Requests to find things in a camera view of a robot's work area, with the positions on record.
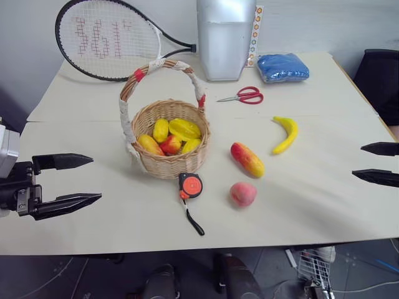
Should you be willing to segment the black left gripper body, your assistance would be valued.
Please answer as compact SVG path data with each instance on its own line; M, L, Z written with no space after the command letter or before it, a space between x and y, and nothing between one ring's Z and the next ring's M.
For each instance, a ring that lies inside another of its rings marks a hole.
M38 216L42 187L36 184L32 162L16 163L7 178L1 178L1 209L19 216Z

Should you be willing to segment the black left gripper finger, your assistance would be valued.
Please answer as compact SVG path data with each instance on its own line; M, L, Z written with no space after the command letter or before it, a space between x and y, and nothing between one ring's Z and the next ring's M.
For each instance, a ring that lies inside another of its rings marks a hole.
M72 169L93 162L94 159L82 154L62 153L45 154L32 157L34 174L46 169Z
M101 197L101 193L75 193L59 196L54 201L34 204L31 216L37 221L62 216L89 206Z

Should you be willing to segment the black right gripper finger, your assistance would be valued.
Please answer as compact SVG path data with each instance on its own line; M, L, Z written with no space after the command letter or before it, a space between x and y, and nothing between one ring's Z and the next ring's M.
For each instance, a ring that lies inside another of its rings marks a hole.
M379 184L382 186L399 187L399 174L393 173L391 171L385 171L381 169L363 169L352 171L352 174L369 183Z
M364 145L360 148L361 150L369 153L381 155L381 156L398 156L399 155L399 143L394 142L376 142L368 145Z

